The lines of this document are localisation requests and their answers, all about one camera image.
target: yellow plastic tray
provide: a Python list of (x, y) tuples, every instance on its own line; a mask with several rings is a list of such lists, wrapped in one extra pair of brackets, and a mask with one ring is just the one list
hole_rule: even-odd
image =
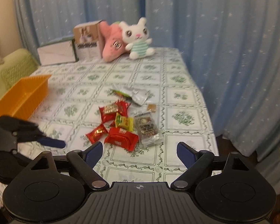
[(0, 100), (0, 116), (9, 115), (28, 120), (48, 94), (51, 75), (21, 78)]

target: floral tablecloth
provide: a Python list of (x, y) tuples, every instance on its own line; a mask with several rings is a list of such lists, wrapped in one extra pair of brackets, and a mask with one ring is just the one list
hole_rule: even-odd
[[(186, 170), (176, 155), (180, 141), (196, 150), (207, 149), (218, 154), (202, 94), (177, 49), (156, 48), (154, 56), (139, 60), (123, 55), (113, 63), (94, 59), (46, 66), (33, 73), (40, 74), (52, 74), (49, 93), (30, 120), (38, 123), (48, 136), (66, 141), (67, 146), (56, 149), (35, 142), (19, 144), (19, 151), (30, 158), (44, 150), (64, 155), (89, 147), (85, 134), (101, 123), (99, 106), (118, 100), (111, 90), (112, 84), (149, 90), (146, 103), (142, 107), (132, 104), (128, 113), (134, 116), (146, 111), (148, 103), (156, 104), (154, 118), (165, 141), (152, 147), (138, 143), (133, 152), (106, 144), (94, 170), (110, 184), (167, 181), (170, 185)], [(0, 184), (0, 196), (3, 189)]]

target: yellow snack package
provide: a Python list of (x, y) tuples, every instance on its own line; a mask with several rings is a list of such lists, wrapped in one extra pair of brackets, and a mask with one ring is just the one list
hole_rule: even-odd
[(127, 131), (133, 131), (133, 118), (124, 117), (117, 112), (115, 117), (115, 127), (123, 128)]

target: dark wooden floor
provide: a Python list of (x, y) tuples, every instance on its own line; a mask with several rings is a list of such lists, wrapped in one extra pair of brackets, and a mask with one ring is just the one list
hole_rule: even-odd
[[(230, 152), (238, 152), (238, 150), (232, 145), (230, 140), (223, 139), (222, 136), (216, 137), (219, 155), (228, 156)], [(257, 164), (257, 153), (253, 152), (253, 154), (249, 157), (246, 157), (253, 165)], [(274, 217), (280, 213), (280, 195), (277, 195), (277, 202), (274, 210), (272, 211), (270, 220), (273, 221)]]

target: brown box with photo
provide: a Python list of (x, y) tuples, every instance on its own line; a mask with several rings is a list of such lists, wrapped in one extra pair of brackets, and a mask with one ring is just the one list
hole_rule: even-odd
[(105, 41), (99, 30), (100, 22), (78, 24), (73, 28), (79, 59), (102, 58)]

